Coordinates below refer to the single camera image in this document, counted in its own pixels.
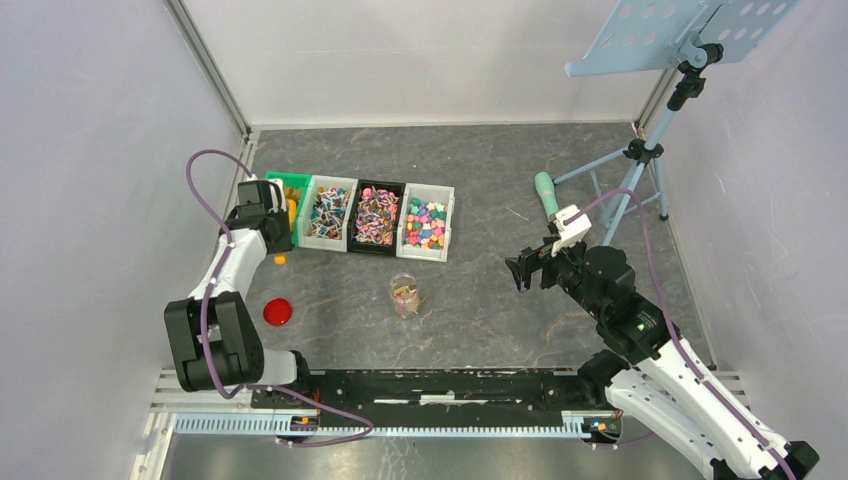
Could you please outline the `orange plastic scoop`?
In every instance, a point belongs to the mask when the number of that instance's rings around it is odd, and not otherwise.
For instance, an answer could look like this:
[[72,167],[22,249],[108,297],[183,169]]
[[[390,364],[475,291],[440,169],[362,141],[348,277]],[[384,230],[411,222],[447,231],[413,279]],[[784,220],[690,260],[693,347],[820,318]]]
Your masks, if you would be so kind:
[[[294,226],[296,224],[296,217],[297,217],[297,202],[295,200],[293,200],[292,198],[287,197],[286,198],[286,205],[287,205],[287,215],[288,215],[288,223],[289,223],[289,227],[290,227],[290,233],[291,233],[292,239],[295,239],[296,235],[294,234]],[[284,265],[286,263],[286,260],[287,260],[287,255],[285,253],[279,253],[279,254],[274,255],[274,263],[276,265]]]

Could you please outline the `clear plastic jar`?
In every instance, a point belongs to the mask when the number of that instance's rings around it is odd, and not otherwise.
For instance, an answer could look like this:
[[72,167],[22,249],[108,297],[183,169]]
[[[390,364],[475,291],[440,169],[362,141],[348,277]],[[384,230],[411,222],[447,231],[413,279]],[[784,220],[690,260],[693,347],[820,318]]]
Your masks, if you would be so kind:
[[393,276],[388,292],[400,318],[405,319],[418,312],[421,298],[418,281],[413,275],[399,273]]

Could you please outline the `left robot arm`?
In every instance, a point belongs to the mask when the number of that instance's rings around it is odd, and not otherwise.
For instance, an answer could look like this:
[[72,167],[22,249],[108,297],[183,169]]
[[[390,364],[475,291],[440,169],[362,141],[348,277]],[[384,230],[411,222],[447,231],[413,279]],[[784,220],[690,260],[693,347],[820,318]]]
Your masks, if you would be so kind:
[[260,263],[294,247],[284,182],[240,183],[238,203],[224,225],[200,283],[164,310],[179,384],[187,392],[276,385],[276,394],[288,406],[302,407],[314,394],[313,379],[302,371],[302,356],[267,350],[244,301]]

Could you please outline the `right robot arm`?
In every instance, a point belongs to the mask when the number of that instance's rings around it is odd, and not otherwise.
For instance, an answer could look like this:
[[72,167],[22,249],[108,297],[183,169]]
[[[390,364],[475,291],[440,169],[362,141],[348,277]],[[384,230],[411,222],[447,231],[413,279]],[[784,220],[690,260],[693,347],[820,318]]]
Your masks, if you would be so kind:
[[585,405],[635,417],[706,479],[805,479],[819,463],[808,442],[769,428],[705,367],[661,308],[637,292],[624,251],[545,245],[505,264],[519,291],[540,272],[541,288],[561,288],[595,320],[606,348],[578,371]]

